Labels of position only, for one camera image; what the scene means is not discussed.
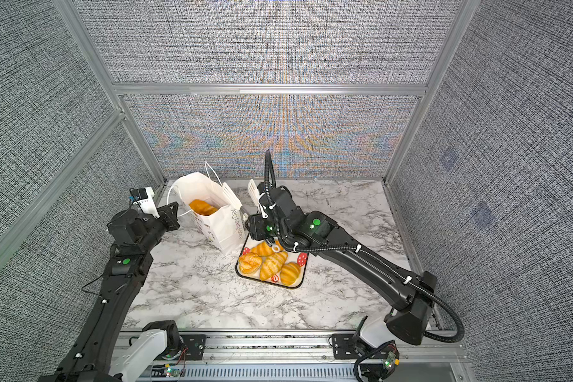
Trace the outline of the long braided bread loaf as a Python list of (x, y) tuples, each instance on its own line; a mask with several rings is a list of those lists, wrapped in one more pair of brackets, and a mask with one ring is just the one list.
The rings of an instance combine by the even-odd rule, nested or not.
[(189, 208), (201, 216), (212, 216), (218, 211), (218, 208), (210, 205), (210, 203), (204, 200), (195, 199), (189, 203)]

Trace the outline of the white paper gift bag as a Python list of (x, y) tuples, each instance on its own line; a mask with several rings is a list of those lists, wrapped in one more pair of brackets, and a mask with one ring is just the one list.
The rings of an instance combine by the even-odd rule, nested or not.
[[(166, 200), (182, 205), (180, 216), (190, 215), (204, 236), (222, 253), (228, 254), (241, 247), (246, 239), (246, 229), (240, 213), (224, 196), (220, 177), (210, 164), (205, 173), (195, 172), (178, 178), (167, 192)], [(195, 199), (204, 200), (218, 208), (212, 216), (201, 216), (189, 208)]]

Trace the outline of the round bun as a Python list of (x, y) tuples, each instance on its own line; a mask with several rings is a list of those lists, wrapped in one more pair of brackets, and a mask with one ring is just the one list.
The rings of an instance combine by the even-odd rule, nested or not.
[(242, 275), (252, 275), (260, 269), (263, 262), (262, 256), (254, 252), (246, 253), (238, 259), (238, 270)]

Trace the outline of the small croissant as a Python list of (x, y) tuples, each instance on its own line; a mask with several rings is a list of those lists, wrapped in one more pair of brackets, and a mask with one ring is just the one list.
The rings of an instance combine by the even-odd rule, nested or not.
[(285, 286), (293, 285), (301, 274), (301, 267), (296, 262), (284, 264), (280, 272), (280, 281)]

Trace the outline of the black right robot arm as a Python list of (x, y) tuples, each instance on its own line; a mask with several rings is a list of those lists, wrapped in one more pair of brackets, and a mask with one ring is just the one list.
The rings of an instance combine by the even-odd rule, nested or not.
[(285, 186), (258, 189), (259, 213), (248, 219), (251, 237), (276, 239), (286, 250), (320, 256), (355, 275), (393, 309), (385, 315), (387, 330), (401, 341), (420, 345), (434, 306), (429, 297), (437, 286), (430, 272), (416, 274), (361, 244), (325, 213), (305, 213)]

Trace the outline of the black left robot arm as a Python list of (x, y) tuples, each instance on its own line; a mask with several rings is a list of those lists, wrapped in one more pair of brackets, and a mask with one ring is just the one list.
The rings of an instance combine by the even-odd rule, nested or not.
[(119, 361), (112, 360), (127, 312), (148, 277), (152, 250), (180, 227), (178, 203), (161, 206), (156, 214), (126, 209), (107, 227), (114, 243), (94, 307), (67, 356), (42, 381), (136, 381), (156, 357), (182, 348), (175, 322), (164, 322), (140, 334)]

